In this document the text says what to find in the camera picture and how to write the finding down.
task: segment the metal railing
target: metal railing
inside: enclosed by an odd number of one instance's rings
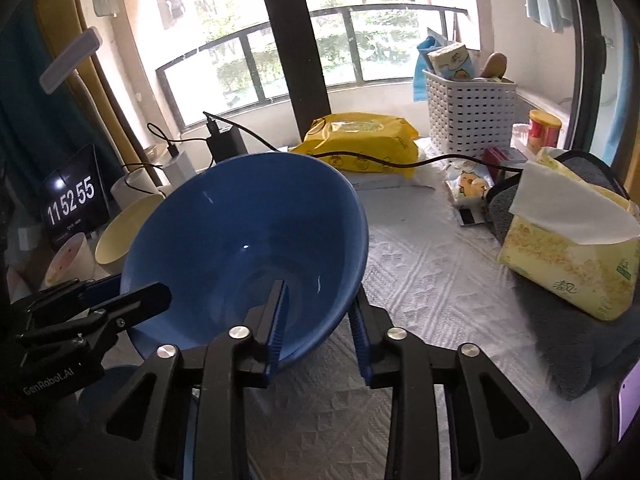
[[[339,14],[342,17],[344,28],[346,32],[346,37],[349,45],[349,53],[351,57],[351,65],[353,67],[355,81],[348,83],[341,83],[327,86],[327,88],[348,88],[353,86],[364,86],[366,84],[376,84],[381,82],[398,82],[398,81],[406,81],[410,80],[409,77],[393,77],[393,78],[385,78],[385,79],[364,79],[362,72],[362,60],[360,59],[360,53],[358,51],[358,45],[356,42],[356,31],[353,26],[353,12],[358,12],[362,10],[432,10],[434,12],[438,12],[440,15],[440,26],[442,28],[442,35],[446,38],[450,38],[450,31],[448,30],[447,25],[447,16],[446,12],[452,12],[453,14],[453,29],[456,28],[458,22],[458,14],[468,15],[468,11],[466,9],[459,9],[457,7],[443,7],[443,6],[433,6],[433,5],[422,5],[422,4],[406,4],[406,3],[385,3],[385,4],[363,4],[356,6],[344,6],[344,7],[332,7],[330,9],[320,9],[313,10],[309,13],[312,18],[316,18],[319,16],[329,16],[332,14]],[[162,92],[164,93],[164,97],[167,100],[167,104],[171,109],[172,114],[174,115],[175,121],[178,124],[178,127],[181,131],[184,131],[187,127],[194,126],[200,123],[193,124],[185,124],[182,114],[180,113],[180,108],[176,102],[174,97],[174,92],[172,91],[171,85],[169,84],[169,80],[166,76],[166,70],[185,61],[191,56],[195,56],[196,54],[210,50],[214,47],[220,46],[224,43],[228,43],[229,41],[239,40],[240,46],[242,48],[242,55],[244,56],[244,60],[246,61],[246,66],[249,71],[249,75],[251,77],[251,82],[255,90],[255,94],[257,100],[241,106],[237,108],[232,108],[222,112],[222,115],[227,114],[237,114],[238,112],[242,112],[245,110],[251,110],[254,108],[258,108],[261,106],[265,106],[268,104],[272,104],[274,102],[283,101],[288,98],[288,94],[279,95],[273,98],[268,98],[264,94],[264,87],[262,84],[262,80],[260,78],[260,73],[258,71],[258,67],[255,62],[254,53],[252,52],[251,45],[249,43],[249,35],[254,32],[258,32],[260,30],[265,30],[270,28],[270,22],[259,23],[258,25],[253,25],[252,27],[247,27],[242,30],[238,30],[237,32],[233,32],[231,34],[227,34],[222,38],[217,38],[216,40],[209,41],[209,43],[204,44],[198,48],[194,48],[193,50],[188,51],[185,54],[182,54],[180,57],[171,60],[170,62],[162,65],[160,68],[156,69],[156,75],[158,76],[158,81],[160,83]]]

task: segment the black charger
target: black charger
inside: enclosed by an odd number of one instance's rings
[[[244,155],[247,153],[246,146],[242,140],[242,134],[237,126],[227,126],[220,129],[216,120],[207,115],[207,146],[216,164],[232,156]]]

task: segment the yellow tissue package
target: yellow tissue package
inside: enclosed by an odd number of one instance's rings
[[[414,143],[417,138],[417,130],[402,117],[348,112],[316,119],[305,140],[291,151],[303,155],[355,152],[396,164],[411,164],[418,160],[418,147]],[[322,160],[337,170],[397,172],[407,178],[414,174],[414,168],[392,168],[356,156],[334,155]]]
[[[582,180],[548,155],[538,162],[564,176]],[[603,187],[590,186],[620,207],[637,214],[637,207],[629,200]],[[638,277],[640,240],[609,245],[578,245],[516,216],[502,245],[498,262],[587,314],[609,321],[631,306]]]

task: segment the digital clock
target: digital clock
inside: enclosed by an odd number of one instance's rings
[[[59,248],[76,233],[89,233],[109,221],[102,179],[89,144],[42,184],[40,213],[50,241]]]

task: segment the yellow bowl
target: yellow bowl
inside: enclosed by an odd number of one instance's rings
[[[113,219],[95,248],[98,265],[111,274],[122,272],[133,239],[162,200],[160,194],[142,197]]]

